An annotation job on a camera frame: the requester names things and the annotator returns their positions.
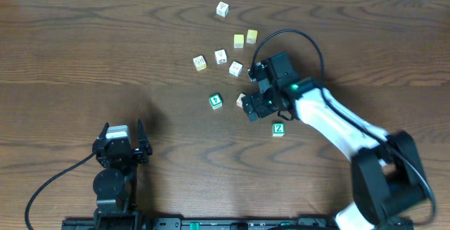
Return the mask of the yellow block right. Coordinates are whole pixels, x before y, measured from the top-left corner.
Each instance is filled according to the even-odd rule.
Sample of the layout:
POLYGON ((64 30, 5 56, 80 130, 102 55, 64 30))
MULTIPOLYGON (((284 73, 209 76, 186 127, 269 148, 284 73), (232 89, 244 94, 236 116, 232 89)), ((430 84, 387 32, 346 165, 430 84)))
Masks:
POLYGON ((257 30, 249 29, 247 31, 246 43, 247 44, 255 44, 257 42, 257 35, 258 35, 257 30))

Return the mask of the white block red side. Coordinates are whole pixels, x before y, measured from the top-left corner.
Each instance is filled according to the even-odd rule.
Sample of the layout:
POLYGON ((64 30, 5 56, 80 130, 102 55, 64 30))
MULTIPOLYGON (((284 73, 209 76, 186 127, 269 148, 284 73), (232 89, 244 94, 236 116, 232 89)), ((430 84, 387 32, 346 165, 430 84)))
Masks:
POLYGON ((237 100, 236 100, 236 105, 237 105, 239 108, 243 108, 243 98, 244 98, 244 97, 245 97, 245 94, 241 93, 241 94, 238 96, 237 100))

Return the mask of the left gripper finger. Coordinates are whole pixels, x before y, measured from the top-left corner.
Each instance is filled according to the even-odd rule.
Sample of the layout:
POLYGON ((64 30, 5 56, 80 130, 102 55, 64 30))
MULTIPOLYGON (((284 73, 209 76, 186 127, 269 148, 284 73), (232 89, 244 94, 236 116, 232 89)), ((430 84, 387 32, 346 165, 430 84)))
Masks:
POLYGON ((96 141, 104 141, 106 140, 106 134, 109 128, 109 124, 106 122, 102 128, 101 133, 97 136, 96 141))
POLYGON ((141 148, 149 149, 149 142, 141 119, 138 119, 138 143, 141 148))

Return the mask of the green Z block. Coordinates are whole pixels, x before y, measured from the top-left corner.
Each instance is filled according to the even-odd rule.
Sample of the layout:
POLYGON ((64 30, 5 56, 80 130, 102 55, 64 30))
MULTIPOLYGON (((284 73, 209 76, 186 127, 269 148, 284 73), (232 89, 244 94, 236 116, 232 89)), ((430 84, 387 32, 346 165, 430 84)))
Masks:
POLYGON ((284 136, 284 134, 285 134, 285 124, 284 123, 273 123, 272 136, 284 136))

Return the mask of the green lightning block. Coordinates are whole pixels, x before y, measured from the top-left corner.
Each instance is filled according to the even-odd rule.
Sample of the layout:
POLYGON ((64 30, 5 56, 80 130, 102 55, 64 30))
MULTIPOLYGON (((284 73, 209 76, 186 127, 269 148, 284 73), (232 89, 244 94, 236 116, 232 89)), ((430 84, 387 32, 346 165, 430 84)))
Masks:
POLYGON ((209 103, 213 110, 216 110, 223 106, 223 101, 219 94, 215 94, 209 97, 209 103))

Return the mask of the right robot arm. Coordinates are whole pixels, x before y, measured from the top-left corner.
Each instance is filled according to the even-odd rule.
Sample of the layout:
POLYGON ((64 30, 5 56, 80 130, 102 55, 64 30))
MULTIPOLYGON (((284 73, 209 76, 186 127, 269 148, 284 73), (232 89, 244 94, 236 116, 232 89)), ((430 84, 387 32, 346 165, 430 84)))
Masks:
POLYGON ((408 133, 391 134, 362 120, 320 82, 301 78, 286 53, 252 63, 248 75, 259 87, 243 98, 250 121, 288 111, 348 159, 354 201, 334 217, 338 229, 412 229, 398 214, 426 199, 435 201, 408 133))

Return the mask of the white block blue side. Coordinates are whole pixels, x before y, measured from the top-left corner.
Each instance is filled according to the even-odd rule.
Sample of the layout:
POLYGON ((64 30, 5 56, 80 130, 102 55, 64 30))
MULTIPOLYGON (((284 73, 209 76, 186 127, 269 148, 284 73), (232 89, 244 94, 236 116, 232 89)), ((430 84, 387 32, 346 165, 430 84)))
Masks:
POLYGON ((253 75, 253 71, 252 71, 251 68, 248 69, 247 75, 248 75, 248 77, 250 78, 250 81, 251 81, 252 83, 255 83, 255 82, 256 82, 256 79, 255 79, 255 77, 254 77, 254 75, 253 75))

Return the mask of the far white block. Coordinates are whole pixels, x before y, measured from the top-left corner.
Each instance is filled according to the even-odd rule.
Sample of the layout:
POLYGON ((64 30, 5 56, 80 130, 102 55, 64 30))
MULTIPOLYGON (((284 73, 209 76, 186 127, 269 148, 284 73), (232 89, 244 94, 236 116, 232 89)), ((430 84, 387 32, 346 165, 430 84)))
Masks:
POLYGON ((226 17, 226 15, 229 12, 229 5, 224 3, 223 1, 220 1, 216 8, 217 15, 220 15, 221 17, 226 17))

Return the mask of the yellow block left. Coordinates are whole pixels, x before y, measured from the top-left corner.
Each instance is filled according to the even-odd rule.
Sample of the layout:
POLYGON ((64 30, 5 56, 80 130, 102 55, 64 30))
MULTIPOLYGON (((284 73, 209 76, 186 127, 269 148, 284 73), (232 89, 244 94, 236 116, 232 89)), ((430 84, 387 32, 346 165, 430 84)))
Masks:
POLYGON ((235 49, 242 49, 245 43, 245 35, 244 34, 235 34, 233 36, 233 47, 235 49))

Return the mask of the white block centre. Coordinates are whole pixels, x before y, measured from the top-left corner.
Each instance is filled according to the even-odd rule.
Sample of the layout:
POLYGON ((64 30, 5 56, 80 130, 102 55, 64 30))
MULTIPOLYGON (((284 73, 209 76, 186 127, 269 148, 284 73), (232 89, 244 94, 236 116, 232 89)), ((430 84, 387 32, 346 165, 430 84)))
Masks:
POLYGON ((229 73, 235 77, 238 77, 243 70, 243 65, 237 61, 232 62, 229 67, 229 73))

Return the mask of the white block yellow side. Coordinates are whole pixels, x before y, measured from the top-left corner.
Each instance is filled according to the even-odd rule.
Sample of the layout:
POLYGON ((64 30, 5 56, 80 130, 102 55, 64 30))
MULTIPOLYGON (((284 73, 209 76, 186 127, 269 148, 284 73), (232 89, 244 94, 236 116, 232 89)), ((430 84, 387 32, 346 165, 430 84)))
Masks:
POLYGON ((207 68, 207 63, 204 56, 197 56, 193 58, 193 64, 197 71, 201 71, 207 68))

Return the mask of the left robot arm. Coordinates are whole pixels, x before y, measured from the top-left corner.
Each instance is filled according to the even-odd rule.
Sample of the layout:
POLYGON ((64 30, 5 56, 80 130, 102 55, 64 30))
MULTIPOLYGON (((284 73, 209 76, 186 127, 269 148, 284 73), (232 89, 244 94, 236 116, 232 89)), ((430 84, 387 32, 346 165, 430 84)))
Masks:
POLYGON ((137 168, 153 154, 142 121, 138 121, 138 147, 131 147, 126 125, 105 124, 92 145, 96 160, 103 167, 94 178, 97 196, 95 229, 151 229, 148 218, 136 209, 137 168))

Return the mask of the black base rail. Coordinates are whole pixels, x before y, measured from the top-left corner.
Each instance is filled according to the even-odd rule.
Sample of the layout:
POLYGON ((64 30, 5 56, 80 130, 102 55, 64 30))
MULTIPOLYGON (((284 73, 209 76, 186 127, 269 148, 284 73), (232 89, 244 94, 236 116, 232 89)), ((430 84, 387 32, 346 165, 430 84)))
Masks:
POLYGON ((143 219, 102 219, 95 223, 92 219, 67 219, 62 222, 62 230, 95 229, 141 229, 141 230, 265 230, 283 227, 283 229, 337 229, 331 218, 301 217, 299 219, 179 219, 157 218, 143 219))

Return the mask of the white block black drawing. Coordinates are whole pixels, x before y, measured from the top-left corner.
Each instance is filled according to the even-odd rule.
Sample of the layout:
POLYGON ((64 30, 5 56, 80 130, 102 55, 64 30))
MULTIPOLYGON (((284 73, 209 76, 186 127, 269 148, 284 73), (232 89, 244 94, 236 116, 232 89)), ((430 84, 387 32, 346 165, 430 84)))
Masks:
POLYGON ((224 49, 218 50, 214 52, 214 57, 217 64, 223 64, 227 62, 227 55, 224 49))

